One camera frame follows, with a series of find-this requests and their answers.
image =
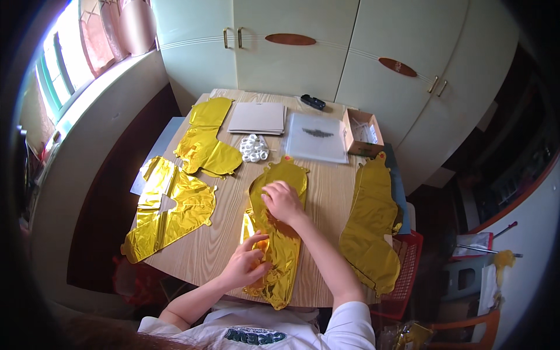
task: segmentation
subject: red basket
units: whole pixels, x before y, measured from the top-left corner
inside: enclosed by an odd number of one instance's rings
[[[395,282],[395,289],[389,294],[381,295],[381,302],[370,307],[371,313],[387,318],[400,320],[403,318],[404,309],[407,307],[412,285],[416,277],[416,269],[420,261],[423,237],[421,234],[410,231],[410,235],[393,236],[396,240],[408,244],[404,256],[404,263],[400,267],[399,277]]]

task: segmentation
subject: windowsill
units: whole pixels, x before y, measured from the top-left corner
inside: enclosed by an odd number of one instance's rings
[[[60,144],[64,141],[66,136],[72,130],[72,127],[80,120],[86,111],[97,101],[97,99],[107,91],[126,71],[134,67],[140,61],[148,56],[155,54],[156,50],[151,50],[144,55],[136,57],[126,57],[122,61],[112,65],[105,71],[99,78],[95,79],[91,84],[79,95],[74,103],[68,108],[66,113],[58,122],[55,130],[60,133],[60,136],[54,141],[53,135],[45,146],[45,166],[41,174],[36,178],[35,183],[41,187],[48,169],[56,158],[57,150]]]
[[[142,56],[126,57],[122,61],[113,64],[99,78],[95,79],[84,92],[74,101],[72,106],[68,108],[56,126],[56,130],[60,132],[58,142],[64,141],[74,124],[78,122],[81,116],[89,109],[89,107],[103,94],[113,83],[127,70],[131,69],[141,60],[153,54],[152,50]]]

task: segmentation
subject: hand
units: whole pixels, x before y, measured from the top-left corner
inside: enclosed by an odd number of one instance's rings
[[[264,204],[276,219],[292,226],[291,222],[305,216],[304,207],[297,196],[296,189],[284,181],[274,181],[263,187]]]
[[[263,252],[260,249],[253,249],[253,245],[267,238],[268,235],[261,235],[260,231],[257,231],[237,247],[226,268],[218,277],[224,289],[227,289],[226,292],[250,285],[270,269],[271,264],[268,262],[259,264],[255,269],[252,268],[254,263],[263,258]]]

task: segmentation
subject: white cabinet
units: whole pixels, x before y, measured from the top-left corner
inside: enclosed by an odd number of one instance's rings
[[[358,0],[234,0],[239,89],[310,94],[334,101],[352,36]],[[267,35],[300,34],[313,45],[285,45]]]
[[[153,0],[152,8],[171,87],[186,114],[213,88],[334,101],[358,0]],[[316,44],[265,40],[281,33],[305,35]]]
[[[362,0],[335,102],[374,113],[384,141],[396,148],[447,66],[467,5],[468,0]],[[380,57],[402,62],[418,76],[388,69]]]
[[[432,98],[396,148],[406,195],[461,145],[496,97],[519,30],[498,1],[471,0],[455,51]]]
[[[201,94],[237,88],[231,0],[152,0],[152,8],[161,55],[183,115]]]

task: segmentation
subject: hair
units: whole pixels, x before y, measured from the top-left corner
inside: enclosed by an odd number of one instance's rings
[[[115,320],[97,316],[79,316],[64,327],[70,344],[78,350],[209,350],[209,344],[179,343],[170,338],[138,333]]]

